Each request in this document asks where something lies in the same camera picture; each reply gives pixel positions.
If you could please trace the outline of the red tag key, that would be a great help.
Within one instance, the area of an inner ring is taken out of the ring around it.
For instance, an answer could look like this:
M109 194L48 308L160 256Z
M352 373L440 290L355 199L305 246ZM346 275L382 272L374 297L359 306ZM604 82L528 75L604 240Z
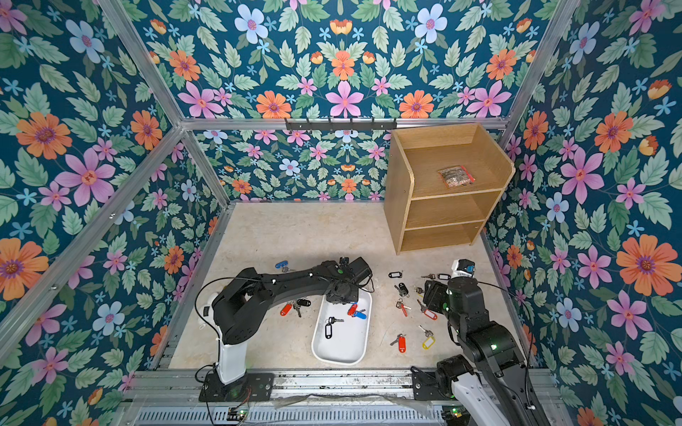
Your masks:
M405 335L403 334L398 334L392 342L390 342L390 346L395 346L398 350L399 353L406 353L407 351L407 340Z
M437 321L438 314L436 312L431 311L421 300L418 300L417 303L419 304L420 312L422 312L424 316L432 321Z
M401 299L396 302L395 306L405 317L408 317L408 310L410 310L410 307L406 306Z
M285 317L289 314L289 312L293 309L293 304L288 303L282 307L282 310L280 310L280 316Z

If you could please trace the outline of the pile of colourful key tags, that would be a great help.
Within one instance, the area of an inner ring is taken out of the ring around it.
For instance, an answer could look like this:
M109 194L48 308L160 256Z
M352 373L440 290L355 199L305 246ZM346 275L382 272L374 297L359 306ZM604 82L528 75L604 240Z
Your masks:
M354 332L356 329L362 329L367 321L366 309L358 303L330 305L328 311L323 315L324 337L328 340L334 337L334 326L336 324L352 325L352 332Z

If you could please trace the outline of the key with black ring tag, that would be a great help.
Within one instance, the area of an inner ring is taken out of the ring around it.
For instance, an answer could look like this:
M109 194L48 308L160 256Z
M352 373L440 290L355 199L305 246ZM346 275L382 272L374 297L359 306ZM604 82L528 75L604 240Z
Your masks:
M399 284L394 285L394 288L398 291L400 297L409 297L410 296L410 292L408 291L407 286L403 282L400 282Z

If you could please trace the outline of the yellow tag key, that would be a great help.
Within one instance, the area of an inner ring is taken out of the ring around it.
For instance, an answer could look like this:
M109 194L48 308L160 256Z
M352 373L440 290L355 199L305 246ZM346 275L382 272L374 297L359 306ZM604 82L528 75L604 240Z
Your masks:
M425 328L422 325L418 326L420 330L424 333L424 341L422 342L422 348L425 351L430 350L433 345L435 344L435 337L433 331L429 330L428 328Z

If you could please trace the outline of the white storage tray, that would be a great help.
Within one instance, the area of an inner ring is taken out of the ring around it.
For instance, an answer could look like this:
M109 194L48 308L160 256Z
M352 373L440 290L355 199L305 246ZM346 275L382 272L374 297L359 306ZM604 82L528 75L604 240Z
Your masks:
M317 360L339 366L354 366L364 358L369 339L372 311L371 294L361 291L357 303L366 309L368 316L367 324L362 329L356 329L354 332L352 332L352 325L336 324L334 326L334 337L328 340L324 337L323 315L332 304L327 302L325 297L323 298L311 343L312 353Z

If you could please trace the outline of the wooden shelf cabinet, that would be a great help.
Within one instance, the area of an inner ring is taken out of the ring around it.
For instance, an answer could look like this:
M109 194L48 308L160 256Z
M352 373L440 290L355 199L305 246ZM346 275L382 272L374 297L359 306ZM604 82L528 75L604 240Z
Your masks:
M472 185L443 184L438 170L456 165L475 177ZM479 124L393 131L384 209L395 252L473 244L514 173Z

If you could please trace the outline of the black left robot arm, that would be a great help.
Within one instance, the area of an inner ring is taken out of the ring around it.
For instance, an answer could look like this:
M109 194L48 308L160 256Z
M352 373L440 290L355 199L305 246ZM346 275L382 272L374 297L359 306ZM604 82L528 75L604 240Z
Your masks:
M351 305L373 277L361 257L327 260L302 271L259 273L246 268L212 296L204 321L215 328L220 349L216 366L220 383L230 385L246 375L247 342L256 335L268 311L285 302L324 296L334 305Z

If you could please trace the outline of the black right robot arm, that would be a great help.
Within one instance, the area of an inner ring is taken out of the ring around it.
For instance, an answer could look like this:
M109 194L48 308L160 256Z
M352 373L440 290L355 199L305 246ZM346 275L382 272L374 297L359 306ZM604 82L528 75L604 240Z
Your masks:
M531 385L527 357L512 333L490 319L479 280L460 276L424 284L424 307L447 320L461 350L436 364L427 386L459 403L449 424L466 416L471 425L548 425L550 419Z

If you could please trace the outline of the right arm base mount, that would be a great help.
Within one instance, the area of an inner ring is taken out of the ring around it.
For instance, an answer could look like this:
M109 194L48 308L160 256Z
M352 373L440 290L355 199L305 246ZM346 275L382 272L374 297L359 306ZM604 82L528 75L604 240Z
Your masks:
M467 365L439 367L426 371L410 368L415 400L481 400L485 394L479 376Z

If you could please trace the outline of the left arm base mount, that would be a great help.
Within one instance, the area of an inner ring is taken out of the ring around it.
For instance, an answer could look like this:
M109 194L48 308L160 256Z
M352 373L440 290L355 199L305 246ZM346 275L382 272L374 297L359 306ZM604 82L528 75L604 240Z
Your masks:
M202 380L199 401L209 403L269 401L274 381L274 374L246 373L236 381L225 384L220 381L215 371L210 371Z

